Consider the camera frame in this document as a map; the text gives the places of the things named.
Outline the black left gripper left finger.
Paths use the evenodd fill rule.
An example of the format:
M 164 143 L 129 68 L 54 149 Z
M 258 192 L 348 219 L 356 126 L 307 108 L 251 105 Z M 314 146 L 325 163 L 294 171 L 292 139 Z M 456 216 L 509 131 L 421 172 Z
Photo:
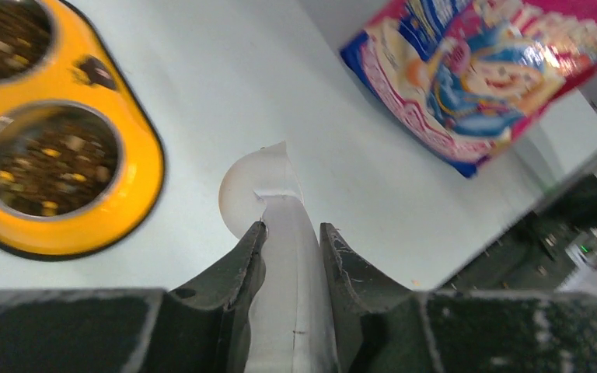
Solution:
M 264 223 L 180 287 L 0 291 L 0 372 L 242 372 Z

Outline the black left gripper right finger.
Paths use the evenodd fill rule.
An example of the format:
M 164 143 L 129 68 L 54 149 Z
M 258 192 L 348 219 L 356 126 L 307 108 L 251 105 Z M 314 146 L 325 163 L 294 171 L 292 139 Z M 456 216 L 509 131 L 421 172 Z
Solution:
M 597 297 L 411 291 L 319 233 L 343 372 L 597 372 Z

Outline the pink blue pet food bag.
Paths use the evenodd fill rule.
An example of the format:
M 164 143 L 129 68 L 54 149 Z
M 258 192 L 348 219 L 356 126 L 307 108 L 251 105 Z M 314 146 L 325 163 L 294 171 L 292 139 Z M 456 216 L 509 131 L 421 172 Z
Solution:
M 391 1 L 340 55 L 470 178 L 597 72 L 597 1 Z

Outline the clear plastic scoop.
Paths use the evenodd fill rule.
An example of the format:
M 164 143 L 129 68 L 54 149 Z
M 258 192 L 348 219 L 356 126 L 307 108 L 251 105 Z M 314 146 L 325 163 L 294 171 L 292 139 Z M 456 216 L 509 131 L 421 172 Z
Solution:
M 237 238 L 265 224 L 264 282 L 249 310 L 247 372 L 337 372 L 337 349 L 323 255 L 303 204 L 285 142 L 236 161 L 219 208 Z

